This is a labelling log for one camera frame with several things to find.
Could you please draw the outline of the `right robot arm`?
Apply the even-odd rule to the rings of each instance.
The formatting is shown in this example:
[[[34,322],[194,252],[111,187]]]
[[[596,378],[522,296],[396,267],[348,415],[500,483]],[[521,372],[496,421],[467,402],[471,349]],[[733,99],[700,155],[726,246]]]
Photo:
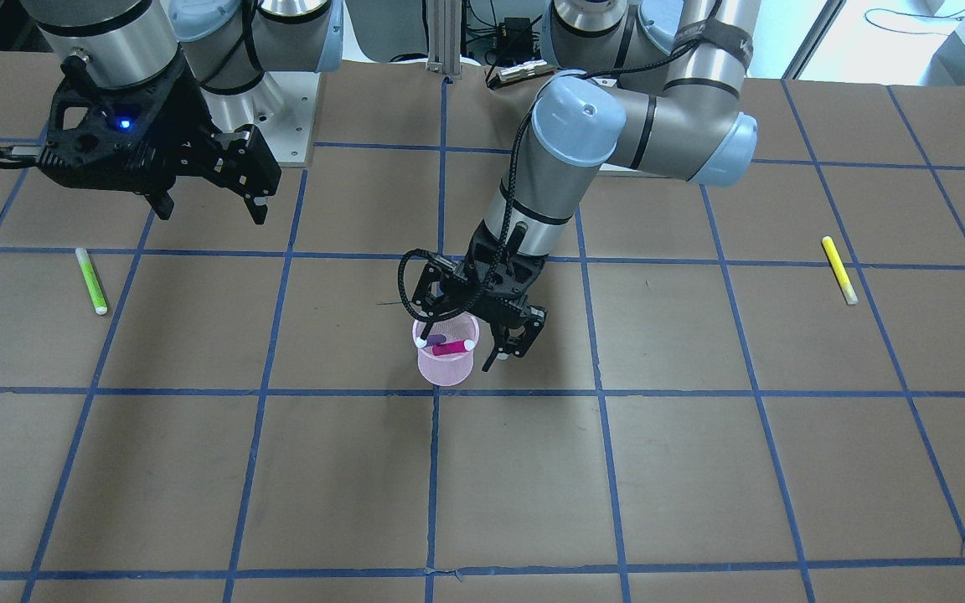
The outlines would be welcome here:
[[[0,169],[133,193],[161,220],[199,177],[266,221],[287,142],[311,119],[276,79],[336,70],[341,1],[26,1],[60,57],[43,144],[0,147]]]

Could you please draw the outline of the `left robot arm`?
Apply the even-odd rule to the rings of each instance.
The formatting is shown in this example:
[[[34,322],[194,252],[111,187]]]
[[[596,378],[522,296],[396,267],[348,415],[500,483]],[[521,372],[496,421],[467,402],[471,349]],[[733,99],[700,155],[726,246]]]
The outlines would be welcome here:
[[[551,1],[541,45],[555,72],[517,127],[507,172],[462,260],[425,250],[412,294],[417,350],[464,314],[489,324],[490,360],[525,355],[546,325],[529,304],[553,248],[602,165],[731,186],[758,123],[740,109],[758,1]]]

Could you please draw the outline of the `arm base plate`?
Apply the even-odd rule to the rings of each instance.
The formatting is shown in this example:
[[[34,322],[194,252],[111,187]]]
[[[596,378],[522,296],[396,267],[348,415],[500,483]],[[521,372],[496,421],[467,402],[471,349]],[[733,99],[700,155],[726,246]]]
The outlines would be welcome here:
[[[273,112],[263,133],[280,167],[305,168],[309,163],[322,76],[312,72],[269,72],[265,84],[273,93]]]

